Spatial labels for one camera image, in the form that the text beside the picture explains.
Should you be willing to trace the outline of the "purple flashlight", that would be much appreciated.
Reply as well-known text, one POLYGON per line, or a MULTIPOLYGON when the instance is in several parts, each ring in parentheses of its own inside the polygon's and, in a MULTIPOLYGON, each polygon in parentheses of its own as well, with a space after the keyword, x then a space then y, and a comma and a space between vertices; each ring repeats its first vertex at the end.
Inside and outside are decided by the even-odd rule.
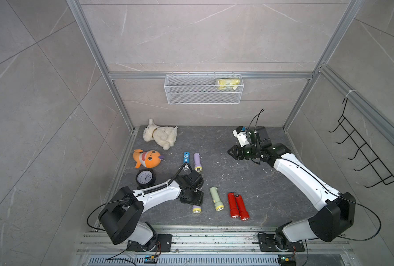
POLYGON ((194 154, 194 169, 197 172, 202 171, 201 156, 199 153, 194 154))
POLYGON ((202 207, 201 207, 201 206, 197 206, 197 205, 193 205, 193 207, 192 207, 192 212, 193 212, 194 214, 201 213, 201 212, 202 212, 202 207))

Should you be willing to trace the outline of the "green flashlight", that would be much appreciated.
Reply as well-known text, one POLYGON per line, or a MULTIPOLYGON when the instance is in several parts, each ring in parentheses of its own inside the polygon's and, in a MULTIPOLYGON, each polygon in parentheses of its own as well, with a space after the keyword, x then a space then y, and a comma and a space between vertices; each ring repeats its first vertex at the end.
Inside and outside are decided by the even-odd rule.
POLYGON ((222 203, 219 193, 218 193, 218 188, 217 187, 210 187, 210 194, 214 203, 214 207, 216 211, 222 211, 225 206, 222 203))

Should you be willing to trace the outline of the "blue flashlight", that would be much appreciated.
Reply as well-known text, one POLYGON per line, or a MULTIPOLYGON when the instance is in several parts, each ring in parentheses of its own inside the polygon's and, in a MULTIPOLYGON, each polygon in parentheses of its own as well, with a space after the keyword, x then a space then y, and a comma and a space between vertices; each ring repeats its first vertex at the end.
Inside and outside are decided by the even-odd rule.
POLYGON ((182 168, 183 170, 189 170, 190 169, 190 153, 189 152, 184 152, 183 156, 183 163, 184 167, 182 168))

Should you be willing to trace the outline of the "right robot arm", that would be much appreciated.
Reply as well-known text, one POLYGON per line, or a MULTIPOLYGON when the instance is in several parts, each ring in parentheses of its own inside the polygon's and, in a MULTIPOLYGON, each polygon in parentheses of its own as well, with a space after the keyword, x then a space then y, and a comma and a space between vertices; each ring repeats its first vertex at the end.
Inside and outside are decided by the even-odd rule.
POLYGON ((354 224, 355 198, 340 193, 305 167, 291 150, 271 142, 265 127, 254 129, 239 126, 233 130, 239 141, 228 150, 235 160, 265 162, 287 177, 313 204, 317 213, 298 222, 289 222, 276 229, 274 242, 281 251, 306 239, 331 242, 354 224))

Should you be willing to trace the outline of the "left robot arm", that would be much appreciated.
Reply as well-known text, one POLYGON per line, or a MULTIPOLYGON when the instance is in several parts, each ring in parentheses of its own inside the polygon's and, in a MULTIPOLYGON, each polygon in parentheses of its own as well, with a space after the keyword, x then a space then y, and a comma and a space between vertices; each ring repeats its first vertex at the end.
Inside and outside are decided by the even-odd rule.
POLYGON ((201 205, 204 180, 196 171, 176 175, 168 181, 142 190, 121 188, 99 213, 98 219, 114 245, 125 241, 136 242, 151 249, 158 234, 149 223, 140 221, 142 214, 167 201, 201 205))

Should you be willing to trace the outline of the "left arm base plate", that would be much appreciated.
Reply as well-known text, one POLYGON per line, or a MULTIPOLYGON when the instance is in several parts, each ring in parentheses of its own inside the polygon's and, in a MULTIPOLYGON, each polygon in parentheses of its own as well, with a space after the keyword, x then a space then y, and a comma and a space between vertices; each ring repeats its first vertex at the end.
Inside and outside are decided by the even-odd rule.
POLYGON ((127 251, 134 252, 170 252, 172 244, 171 234, 159 234, 153 236, 150 241, 141 245, 138 242, 129 241, 127 251))

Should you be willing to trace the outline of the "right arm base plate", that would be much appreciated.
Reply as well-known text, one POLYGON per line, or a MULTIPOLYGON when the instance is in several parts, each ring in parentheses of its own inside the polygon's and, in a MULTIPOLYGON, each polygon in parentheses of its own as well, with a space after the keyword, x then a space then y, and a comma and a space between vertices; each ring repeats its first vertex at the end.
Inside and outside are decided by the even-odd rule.
POLYGON ((261 252, 304 252, 305 246, 302 241, 290 242, 286 238, 275 233, 259 232, 257 234, 261 252))

